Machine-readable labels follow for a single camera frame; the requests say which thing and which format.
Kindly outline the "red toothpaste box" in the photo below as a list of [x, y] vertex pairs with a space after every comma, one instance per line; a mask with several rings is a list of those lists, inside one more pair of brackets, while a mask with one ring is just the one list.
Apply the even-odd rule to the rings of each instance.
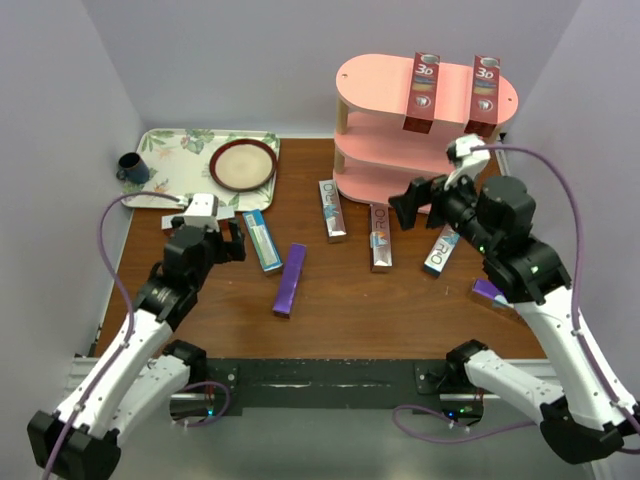
[[435, 119], [440, 62], [437, 54], [415, 53], [403, 121], [405, 131], [430, 133]]
[[[187, 221], [188, 215], [185, 215], [183, 212], [179, 212], [177, 214], [165, 215], [161, 218], [161, 229], [165, 232], [168, 232], [171, 229], [171, 219], [174, 216], [183, 216], [185, 222]], [[233, 220], [235, 217], [235, 210], [232, 207], [219, 207], [217, 213], [212, 216], [212, 222], [215, 223], [216, 229], [219, 230], [221, 227], [225, 227], [226, 224]]]
[[476, 55], [471, 78], [469, 118], [464, 132], [487, 138], [498, 125], [500, 60]]

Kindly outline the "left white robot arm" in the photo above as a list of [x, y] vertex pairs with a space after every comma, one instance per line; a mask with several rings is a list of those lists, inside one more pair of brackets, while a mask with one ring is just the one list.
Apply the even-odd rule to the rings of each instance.
[[108, 479], [127, 434], [170, 395], [229, 390], [208, 379], [203, 349], [169, 338], [196, 305], [213, 266], [245, 257], [234, 218], [220, 228], [175, 229], [93, 369], [52, 413], [38, 411], [29, 421], [29, 441], [45, 477]]

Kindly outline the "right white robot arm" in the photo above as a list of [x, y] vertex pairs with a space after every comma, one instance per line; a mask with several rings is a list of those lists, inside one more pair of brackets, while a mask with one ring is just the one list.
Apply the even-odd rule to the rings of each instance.
[[557, 252], [532, 233], [535, 200], [517, 178], [489, 178], [480, 188], [462, 176], [447, 186], [444, 176], [412, 180], [392, 196], [402, 229], [412, 228], [427, 206], [428, 227], [448, 225], [483, 256], [488, 280], [512, 304], [542, 346], [557, 377], [548, 384], [470, 340], [446, 355], [445, 379], [459, 393], [474, 386], [498, 395], [525, 414], [551, 450], [576, 465], [624, 450], [639, 418], [639, 404], [621, 387], [612, 400], [589, 364], [585, 345], [595, 344], [586, 327], [572, 323], [573, 290]]

